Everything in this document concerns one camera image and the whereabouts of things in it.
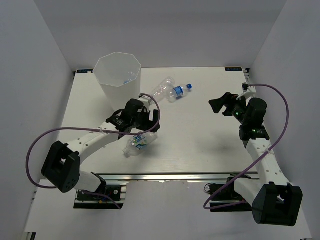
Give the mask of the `clear bottle green blue label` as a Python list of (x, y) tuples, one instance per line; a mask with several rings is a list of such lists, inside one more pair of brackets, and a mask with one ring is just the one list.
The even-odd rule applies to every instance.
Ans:
[(158, 134), (153, 132), (135, 135), (127, 141), (122, 151), (127, 158), (138, 156), (157, 138)]

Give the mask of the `clear bottle blue cap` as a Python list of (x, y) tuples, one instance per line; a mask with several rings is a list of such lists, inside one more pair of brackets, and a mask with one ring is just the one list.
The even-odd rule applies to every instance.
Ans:
[(176, 87), (170, 88), (167, 91), (166, 98), (170, 103), (175, 102), (178, 99), (186, 97), (192, 90), (192, 85), (189, 84), (181, 84)]

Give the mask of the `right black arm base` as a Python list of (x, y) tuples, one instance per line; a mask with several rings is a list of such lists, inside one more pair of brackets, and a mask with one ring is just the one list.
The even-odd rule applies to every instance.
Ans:
[[(228, 183), (230, 180), (232, 180), (235, 176), (236, 174), (230, 174), (228, 177), (223, 178), (204, 178), (201, 180), (204, 183), (203, 190), (206, 194), (211, 196), (216, 191), (218, 191), (225, 183)], [(207, 206), (213, 208), (243, 201), (244, 198), (239, 193), (235, 192), (234, 184), (235, 183), (233, 182), (227, 188), (219, 192), (212, 200), (210, 200), (209, 205)], [(252, 212), (252, 207), (249, 203), (246, 202), (238, 205), (211, 209), (210, 211), (212, 213)]]

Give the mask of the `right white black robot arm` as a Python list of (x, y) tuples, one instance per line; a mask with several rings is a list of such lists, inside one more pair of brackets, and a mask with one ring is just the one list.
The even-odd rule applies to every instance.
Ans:
[(267, 103), (257, 97), (249, 101), (244, 96), (226, 92), (218, 99), (209, 102), (214, 113), (225, 117), (234, 117), (239, 123), (239, 138), (251, 156), (253, 163), (248, 167), (256, 168), (259, 182), (246, 176), (247, 170), (231, 176), (227, 183), (214, 191), (210, 199), (220, 193), (236, 200), (225, 207), (248, 203), (253, 219), (257, 224), (288, 226), (296, 225), (303, 192), (285, 177), (278, 165), (270, 137), (264, 123)]

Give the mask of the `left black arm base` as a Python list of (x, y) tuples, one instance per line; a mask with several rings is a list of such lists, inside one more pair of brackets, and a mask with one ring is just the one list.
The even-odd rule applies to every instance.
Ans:
[(92, 195), (77, 190), (73, 208), (78, 210), (120, 210), (124, 206), (127, 193), (126, 180), (115, 175), (100, 174), (106, 186)]

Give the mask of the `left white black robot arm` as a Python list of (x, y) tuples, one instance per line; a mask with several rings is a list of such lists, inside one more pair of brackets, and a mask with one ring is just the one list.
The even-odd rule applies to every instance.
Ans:
[(100, 127), (86, 129), (86, 135), (67, 143), (53, 143), (41, 174), (62, 193), (75, 189), (88, 192), (96, 200), (103, 198), (106, 193), (105, 180), (96, 173), (82, 171), (81, 164), (103, 147), (131, 135), (133, 129), (141, 134), (157, 132), (161, 112), (159, 108), (150, 111), (149, 107), (145, 98), (132, 98)]

